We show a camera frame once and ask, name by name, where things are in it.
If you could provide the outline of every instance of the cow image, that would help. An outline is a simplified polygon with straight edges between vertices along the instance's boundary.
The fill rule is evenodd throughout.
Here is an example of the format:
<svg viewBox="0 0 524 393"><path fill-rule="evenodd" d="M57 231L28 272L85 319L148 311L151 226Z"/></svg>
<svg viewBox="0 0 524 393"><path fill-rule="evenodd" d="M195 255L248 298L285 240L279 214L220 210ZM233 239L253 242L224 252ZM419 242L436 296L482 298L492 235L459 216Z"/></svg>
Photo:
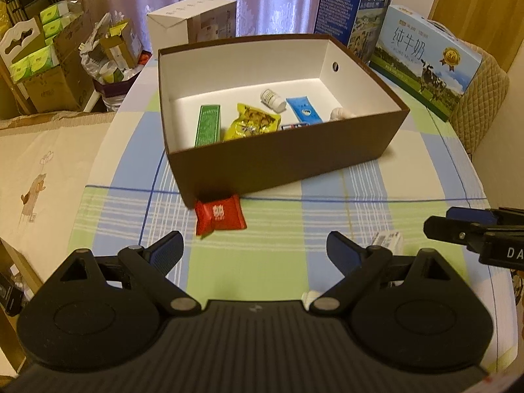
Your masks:
<svg viewBox="0 0 524 393"><path fill-rule="evenodd" d="M437 75L432 71L433 67L425 62L424 60L420 60L422 62L422 75L420 76L420 94L426 89L429 90L432 94L431 99L429 101L433 101L433 99L438 100L444 90L446 90L447 84L445 81L441 80L437 77Z"/></svg>

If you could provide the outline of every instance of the plaid tablecloth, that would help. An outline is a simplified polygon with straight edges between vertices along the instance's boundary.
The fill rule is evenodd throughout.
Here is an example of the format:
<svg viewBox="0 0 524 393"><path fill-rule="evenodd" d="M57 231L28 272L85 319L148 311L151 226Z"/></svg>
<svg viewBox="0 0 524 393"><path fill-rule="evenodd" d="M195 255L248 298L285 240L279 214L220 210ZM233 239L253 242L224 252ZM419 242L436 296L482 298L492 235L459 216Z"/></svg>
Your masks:
<svg viewBox="0 0 524 393"><path fill-rule="evenodd" d="M69 251L116 254L178 230L184 256L168 278L201 303L299 299L341 278L326 256L330 231L365 246L376 231L399 230L404 254L436 248L482 299L495 326L483 363L489 370L506 367L517 354L509 272L482 266L464 247L428 240L422 231L428 216L450 206L489 207L481 183L450 124L390 85L411 112L381 158L243 197L248 228L201 239L164 153L157 65L150 61L100 147Z"/></svg>

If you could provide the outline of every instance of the quilted chair cover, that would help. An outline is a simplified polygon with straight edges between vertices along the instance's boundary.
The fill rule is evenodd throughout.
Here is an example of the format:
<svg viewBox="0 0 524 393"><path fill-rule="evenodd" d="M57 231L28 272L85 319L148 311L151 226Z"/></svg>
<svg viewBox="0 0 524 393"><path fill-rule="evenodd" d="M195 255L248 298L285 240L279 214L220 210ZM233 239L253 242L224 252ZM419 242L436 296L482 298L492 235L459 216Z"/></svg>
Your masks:
<svg viewBox="0 0 524 393"><path fill-rule="evenodd" d="M491 54L474 44L465 44L482 55L482 62L457 103L450 122L471 157L508 93L509 76Z"/></svg>

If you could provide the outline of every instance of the blue milk box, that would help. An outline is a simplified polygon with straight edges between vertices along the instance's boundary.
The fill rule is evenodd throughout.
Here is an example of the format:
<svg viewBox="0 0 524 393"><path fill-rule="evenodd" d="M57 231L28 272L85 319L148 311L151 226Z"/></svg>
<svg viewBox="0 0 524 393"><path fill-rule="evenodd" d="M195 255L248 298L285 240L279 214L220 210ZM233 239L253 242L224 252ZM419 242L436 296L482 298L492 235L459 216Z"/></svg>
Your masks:
<svg viewBox="0 0 524 393"><path fill-rule="evenodd" d="M391 6L369 65L447 121L481 61L442 26Z"/></svg>
<svg viewBox="0 0 524 393"><path fill-rule="evenodd" d="M368 62L391 0L320 0L315 33L329 34Z"/></svg>

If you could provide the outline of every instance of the red wrapper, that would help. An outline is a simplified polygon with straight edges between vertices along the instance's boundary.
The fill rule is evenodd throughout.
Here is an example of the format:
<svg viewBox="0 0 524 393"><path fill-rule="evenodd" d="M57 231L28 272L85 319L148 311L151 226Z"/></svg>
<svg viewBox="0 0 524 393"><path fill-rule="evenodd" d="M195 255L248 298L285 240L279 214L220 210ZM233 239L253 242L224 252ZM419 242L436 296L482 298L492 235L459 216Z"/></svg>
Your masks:
<svg viewBox="0 0 524 393"><path fill-rule="evenodd" d="M235 231L247 227L238 195L206 204L197 201L195 212L197 236L213 231Z"/></svg>

